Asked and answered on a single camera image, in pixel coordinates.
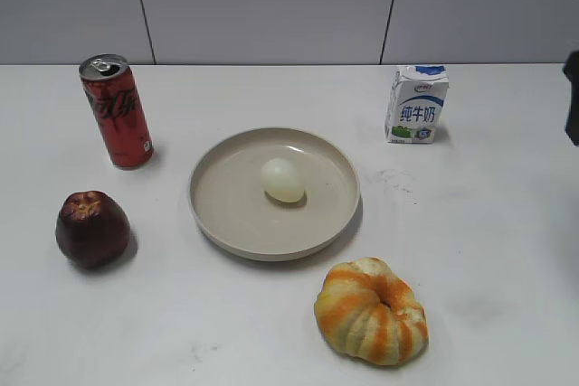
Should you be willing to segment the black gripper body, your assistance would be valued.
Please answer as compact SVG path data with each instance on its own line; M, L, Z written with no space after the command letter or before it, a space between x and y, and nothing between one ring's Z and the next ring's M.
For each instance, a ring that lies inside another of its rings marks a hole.
M575 146L579 146L579 51L569 54L563 67L563 74L571 86L571 100L565 133Z

